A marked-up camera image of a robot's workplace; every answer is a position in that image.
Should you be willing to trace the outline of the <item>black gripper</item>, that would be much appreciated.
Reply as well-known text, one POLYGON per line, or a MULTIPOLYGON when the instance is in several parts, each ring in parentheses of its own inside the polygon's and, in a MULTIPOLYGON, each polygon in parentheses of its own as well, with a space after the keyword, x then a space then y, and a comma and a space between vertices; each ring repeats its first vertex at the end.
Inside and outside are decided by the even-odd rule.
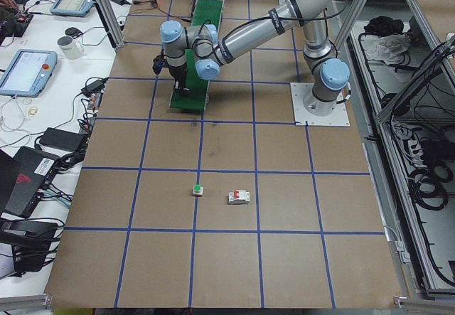
POLYGON ((190 95, 190 90, 186 87, 186 78, 188 73, 186 57, 167 57, 166 61, 168 64, 168 70, 175 80, 173 87, 174 91, 176 93, 180 93, 180 96, 188 97, 190 95))

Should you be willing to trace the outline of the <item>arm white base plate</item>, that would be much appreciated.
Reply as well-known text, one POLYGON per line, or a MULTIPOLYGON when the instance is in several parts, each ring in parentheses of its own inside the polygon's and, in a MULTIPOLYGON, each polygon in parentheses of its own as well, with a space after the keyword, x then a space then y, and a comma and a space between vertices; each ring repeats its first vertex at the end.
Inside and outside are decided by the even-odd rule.
POLYGON ((336 101, 321 102, 313 94, 313 83, 291 82, 291 100, 296 126, 349 127, 347 107, 343 92, 336 101))

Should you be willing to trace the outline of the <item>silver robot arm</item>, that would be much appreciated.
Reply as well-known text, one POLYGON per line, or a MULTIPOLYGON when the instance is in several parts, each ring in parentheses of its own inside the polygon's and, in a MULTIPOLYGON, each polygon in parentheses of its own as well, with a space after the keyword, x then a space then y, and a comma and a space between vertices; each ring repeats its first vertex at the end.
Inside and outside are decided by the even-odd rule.
POLYGON ((160 26, 163 48, 154 58, 152 70, 159 74, 168 69, 174 78, 174 90, 188 95, 187 50, 193 53, 198 77, 211 81, 219 76, 221 66, 294 27, 301 27, 305 37, 304 59, 314 77, 311 91, 303 98, 304 107, 316 116, 327 116, 350 77, 347 64, 336 57, 325 27, 323 11, 329 1, 284 0, 266 15, 238 26, 222 39, 210 19, 189 27, 174 20, 165 21, 160 26))

